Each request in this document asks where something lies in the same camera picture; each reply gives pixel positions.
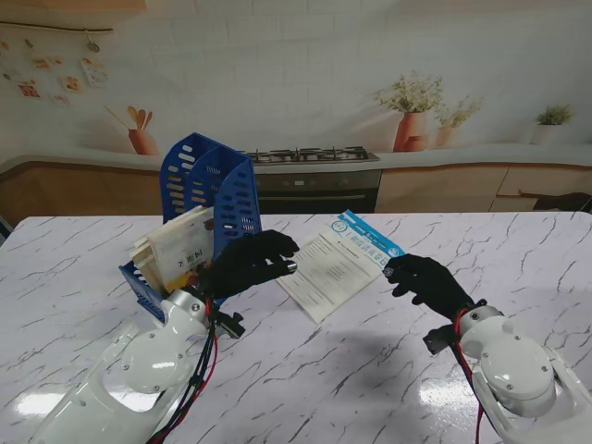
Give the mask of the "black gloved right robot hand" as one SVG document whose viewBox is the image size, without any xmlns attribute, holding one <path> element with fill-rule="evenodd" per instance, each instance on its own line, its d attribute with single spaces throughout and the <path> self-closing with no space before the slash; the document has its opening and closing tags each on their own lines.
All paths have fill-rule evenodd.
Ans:
<svg viewBox="0 0 592 444">
<path fill-rule="evenodd" d="M 386 264 L 383 274 L 395 285 L 393 297 L 413 293 L 413 305 L 424 304 L 450 321 L 454 321 L 460 311 L 475 308 L 474 300 L 452 273 L 432 258 L 409 253 L 394 257 Z"/>
</svg>

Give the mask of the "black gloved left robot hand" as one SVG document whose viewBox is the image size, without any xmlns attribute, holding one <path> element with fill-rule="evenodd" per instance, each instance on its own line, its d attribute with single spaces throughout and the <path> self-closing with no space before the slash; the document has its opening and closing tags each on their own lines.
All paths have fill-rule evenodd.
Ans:
<svg viewBox="0 0 592 444">
<path fill-rule="evenodd" d="M 300 250 L 290 237 L 273 229 L 231 241 L 197 280 L 205 297 L 222 300 L 250 287 L 291 274 L 291 258 Z"/>
</svg>

